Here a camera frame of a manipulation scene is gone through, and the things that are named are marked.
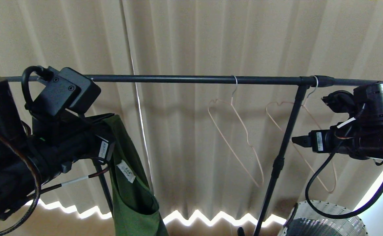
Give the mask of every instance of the beige wall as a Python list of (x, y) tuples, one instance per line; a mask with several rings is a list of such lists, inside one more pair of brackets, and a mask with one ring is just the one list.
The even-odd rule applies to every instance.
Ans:
[[(0, 222), (0, 230), (14, 224), (28, 209), (24, 206), (22, 210), (12, 215), (7, 221)], [(247, 223), (244, 226), (246, 235), (251, 235), (254, 225)], [(277, 235), (281, 225), (271, 224), (263, 232), (265, 236)], [(211, 236), (211, 235), (237, 235), (237, 227), (232, 226), (225, 220), (209, 227), (203, 221), (197, 220), (191, 226), (183, 226), (179, 221), (171, 221), (167, 225), (171, 236)], [(17, 230), (9, 236), (113, 236), (114, 223), (112, 218), (103, 220), (97, 214), (85, 219), (79, 219), (78, 213), (66, 214), (61, 209), (47, 210), (38, 206), (33, 215)]]

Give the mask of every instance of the wavy light gap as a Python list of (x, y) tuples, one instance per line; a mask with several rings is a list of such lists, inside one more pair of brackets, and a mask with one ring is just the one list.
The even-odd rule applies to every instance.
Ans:
[[(76, 209), (76, 206), (73, 205), (73, 206), (69, 206), (69, 207), (64, 207), (62, 206), (62, 204), (60, 202), (54, 202), (54, 203), (49, 203), (49, 204), (46, 204), (44, 203), (42, 200), (39, 200), (38, 202), (39, 205), (41, 205), (42, 207), (44, 207), (45, 209), (48, 209), (48, 210), (51, 210), (51, 209), (55, 209), (55, 208), (60, 208), (64, 213), (67, 213), (67, 214), (70, 214), (70, 213), (74, 213), (74, 212), (78, 212), (78, 209)], [(31, 201), (27, 202), (25, 205), (31, 205)], [(108, 218), (111, 218), (112, 215), (111, 215), (111, 212), (107, 213), (107, 214), (102, 214), (101, 211), (100, 211), (100, 208), (98, 208), (98, 206), (94, 206), (93, 208), (90, 208), (82, 213), (78, 213), (78, 217), (80, 219), (84, 219), (84, 218), (87, 218), (87, 217), (90, 217), (91, 215), (93, 215), (94, 213), (97, 213), (98, 216), (105, 220), (105, 219), (108, 219)], [(173, 211), (171, 214), (167, 215), (165, 218), (164, 218), (164, 224), (168, 224), (169, 222), (177, 219), (179, 220), (183, 225), (185, 226), (191, 226), (195, 220), (197, 219), (200, 219), (202, 220), (206, 225), (208, 226), (213, 226), (214, 224), (216, 224), (220, 219), (225, 219), (226, 221), (230, 222), (233, 226), (241, 226), (243, 224), (245, 224), (246, 222), (251, 222), (252, 224), (256, 225), (257, 224), (257, 219), (254, 218), (252, 215), (250, 215), (249, 213), (247, 213), (246, 215), (244, 215), (241, 219), (239, 220), (236, 220), (235, 218), (233, 218), (232, 216), (228, 215), (227, 213), (221, 211), (219, 212), (212, 220), (209, 220), (205, 215), (203, 215), (203, 213), (201, 213), (199, 210), (196, 210), (191, 216), (190, 218), (187, 220), (185, 219), (181, 213), (177, 210)], [(266, 221), (263, 222), (263, 224), (261, 225), (262, 227), (268, 227), (272, 222), (276, 222), (276, 223), (279, 223), (281, 225), (283, 225), (285, 222), (286, 222), (286, 219), (284, 218), (281, 218), (281, 217), (278, 217), (277, 215), (271, 215)]]

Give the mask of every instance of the beige curtain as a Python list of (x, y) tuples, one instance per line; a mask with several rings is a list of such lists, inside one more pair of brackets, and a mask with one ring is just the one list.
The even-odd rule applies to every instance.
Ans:
[[(134, 67), (136, 74), (320, 74), (383, 80), (383, 1), (0, 0), (0, 76), (18, 76), (37, 64), (72, 67), (85, 74), (132, 74)], [(283, 136), (264, 109), (272, 101), (292, 101), (295, 86), (239, 85), (235, 93), (235, 107), (266, 178), (258, 188), (207, 113), (209, 101), (229, 100), (234, 85), (98, 85), (102, 93), (87, 115), (114, 112), (123, 117), (163, 216), (178, 210), (188, 218), (198, 209), (209, 219), (219, 211), (236, 219), (246, 213), (258, 217)], [(30, 86), (33, 96), (42, 89), (38, 83)], [(31, 123), (20, 85), (11, 83), (11, 87), (22, 120)], [(322, 128), (347, 118), (331, 112), (319, 99), (338, 89), (353, 90), (319, 88), (307, 103)], [(290, 109), (289, 105), (270, 109), (283, 128)], [(261, 182), (257, 161), (232, 110), (218, 105), (212, 113), (244, 166)], [(316, 125), (301, 111), (293, 136), (313, 129)], [(309, 149), (300, 151), (314, 169), (326, 158)], [(353, 208), (383, 166), (342, 155), (334, 161), (338, 176), (334, 193), (315, 181), (312, 199)], [(93, 172), (91, 163), (79, 162), (51, 184)], [(269, 214), (287, 217), (292, 205), (304, 200), (311, 175), (289, 146)], [(331, 189), (332, 168), (326, 167), (320, 177)], [(79, 212), (95, 205), (103, 214), (108, 212), (97, 179), (44, 194), (42, 200), (76, 205)]]

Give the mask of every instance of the white sticker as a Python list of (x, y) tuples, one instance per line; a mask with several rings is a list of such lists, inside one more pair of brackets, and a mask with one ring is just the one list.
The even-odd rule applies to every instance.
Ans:
[(98, 156), (101, 158), (106, 158), (107, 148), (108, 148), (108, 143), (102, 141)]
[(130, 167), (127, 165), (127, 163), (122, 160), (120, 164), (117, 165), (121, 172), (126, 176), (127, 180), (131, 183), (135, 180), (136, 176), (133, 174), (133, 171), (130, 170)]
[(318, 146), (318, 151), (323, 151), (324, 147), (322, 144), (322, 133), (317, 132), (317, 146)]

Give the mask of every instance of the horizontal bar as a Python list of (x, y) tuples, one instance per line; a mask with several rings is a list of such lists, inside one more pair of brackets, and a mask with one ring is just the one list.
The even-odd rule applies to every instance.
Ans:
[[(235, 84), (233, 76), (155, 76), (155, 75), (86, 75), (94, 82), (138, 82), (138, 83), (192, 83), (192, 84)], [(21, 81), (20, 76), (6, 77), (9, 82)], [(37, 81), (38, 76), (30, 76), (30, 81)], [(319, 87), (332, 85), (360, 86), (377, 81), (360, 79), (335, 79), (329, 76), (317, 76)], [(266, 76), (237, 76), (241, 85), (310, 85), (316, 86), (312, 76), (301, 77), (266, 77)]]

